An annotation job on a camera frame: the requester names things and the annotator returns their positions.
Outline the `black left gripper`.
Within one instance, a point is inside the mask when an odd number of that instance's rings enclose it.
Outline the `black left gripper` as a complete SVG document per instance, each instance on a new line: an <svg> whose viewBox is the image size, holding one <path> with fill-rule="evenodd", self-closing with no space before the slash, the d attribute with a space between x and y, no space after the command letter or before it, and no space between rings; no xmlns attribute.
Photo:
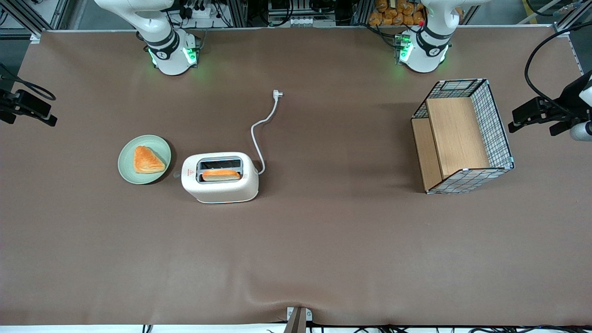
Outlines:
<svg viewBox="0 0 592 333"><path fill-rule="evenodd" d="M571 112L561 112L564 116L550 127L550 135L557 136L569 131L571 136L592 135L592 83L589 70L577 80L567 85L556 99L556 103ZM512 111L509 133L523 128L524 123L545 123L555 120L554 105L542 97L535 97Z"/></svg>

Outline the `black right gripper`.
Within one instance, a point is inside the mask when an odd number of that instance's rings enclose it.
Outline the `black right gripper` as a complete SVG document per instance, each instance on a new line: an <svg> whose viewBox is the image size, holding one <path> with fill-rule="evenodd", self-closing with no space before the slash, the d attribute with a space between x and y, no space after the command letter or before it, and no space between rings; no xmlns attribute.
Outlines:
<svg viewBox="0 0 592 333"><path fill-rule="evenodd" d="M24 90L12 93L0 89L0 120L5 123L13 124L16 120L16 104L18 100L19 110L34 114L38 120L49 125L55 126L58 118L51 116L51 105L36 97L32 93Z"/></svg>

